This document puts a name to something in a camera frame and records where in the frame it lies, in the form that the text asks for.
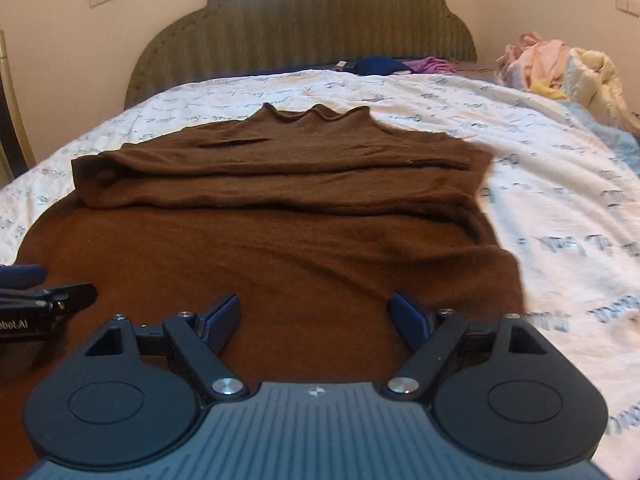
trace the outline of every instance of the pink clothing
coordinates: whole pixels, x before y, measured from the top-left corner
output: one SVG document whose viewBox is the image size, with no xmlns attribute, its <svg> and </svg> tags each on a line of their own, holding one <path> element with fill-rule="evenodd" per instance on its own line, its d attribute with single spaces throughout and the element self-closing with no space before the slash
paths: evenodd
<svg viewBox="0 0 640 480">
<path fill-rule="evenodd" d="M 454 73 L 456 71 L 455 67 L 449 61 L 433 56 L 417 61 L 404 61 L 403 63 L 418 74 L 443 74 Z"/>
<path fill-rule="evenodd" d="M 545 41 L 536 32 L 520 35 L 517 45 L 508 44 L 497 60 L 498 80 L 518 90 L 528 90 L 534 81 L 546 79 L 560 88 L 569 57 L 569 46 L 560 40 Z"/>
</svg>

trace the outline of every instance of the bedsheet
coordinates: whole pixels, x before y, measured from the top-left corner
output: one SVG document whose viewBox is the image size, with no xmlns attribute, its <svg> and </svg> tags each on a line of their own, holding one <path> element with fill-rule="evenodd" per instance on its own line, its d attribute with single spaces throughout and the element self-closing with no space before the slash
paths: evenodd
<svg viewBox="0 0 640 480">
<path fill-rule="evenodd" d="M 369 105 L 401 128 L 444 131 L 494 154 L 479 196 L 516 254 L 530 322 L 602 391 L 609 425 L 594 461 L 640 476 L 640 180 L 577 114 L 546 98 L 447 75 L 331 71 L 230 78 L 159 94 L 58 150 L 0 192 L 0 264 L 71 192 L 70 161 L 184 126 L 287 110 Z"/>
</svg>

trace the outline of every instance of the upholstered headboard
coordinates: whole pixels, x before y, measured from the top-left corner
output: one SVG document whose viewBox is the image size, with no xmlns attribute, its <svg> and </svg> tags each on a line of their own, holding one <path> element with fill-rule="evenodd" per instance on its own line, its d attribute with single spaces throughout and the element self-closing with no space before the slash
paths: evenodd
<svg viewBox="0 0 640 480">
<path fill-rule="evenodd" d="M 476 60 L 444 0 L 209 0 L 140 56 L 125 106 L 173 86 L 365 56 Z"/>
</svg>

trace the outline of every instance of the circular mount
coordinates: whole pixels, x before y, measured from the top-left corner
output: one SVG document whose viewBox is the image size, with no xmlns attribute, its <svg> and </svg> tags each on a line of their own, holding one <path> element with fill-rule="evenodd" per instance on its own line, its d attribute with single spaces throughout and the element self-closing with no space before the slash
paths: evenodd
<svg viewBox="0 0 640 480">
<path fill-rule="evenodd" d="M 600 393 L 571 363 L 530 354 L 492 357 L 451 376 L 433 413 L 463 449 L 532 470 L 590 458 L 608 418 Z"/>
<path fill-rule="evenodd" d="M 38 455 L 75 468 L 123 467 L 175 445 L 194 424 L 190 386 L 145 365 L 129 321 L 113 321 L 128 328 L 108 326 L 28 397 L 24 426 Z"/>
</svg>

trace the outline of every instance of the brown sweater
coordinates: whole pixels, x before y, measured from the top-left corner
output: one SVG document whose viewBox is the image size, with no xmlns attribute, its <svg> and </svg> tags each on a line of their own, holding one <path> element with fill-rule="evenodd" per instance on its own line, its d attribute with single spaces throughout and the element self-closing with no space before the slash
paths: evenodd
<svg viewBox="0 0 640 480">
<path fill-rule="evenodd" d="M 75 160 L 76 192 L 18 260 L 44 264 L 47 283 L 93 282 L 99 298 L 48 345 L 0 349 L 8 478 L 34 460 L 24 395 L 117 312 L 158 323 L 237 293 L 223 360 L 250 385 L 388 378 L 410 353 L 386 311 L 399 288 L 476 319 L 521 312 L 516 260 L 474 199 L 490 160 L 446 134 L 383 126 L 366 107 L 321 105 L 264 105 Z"/>
</svg>

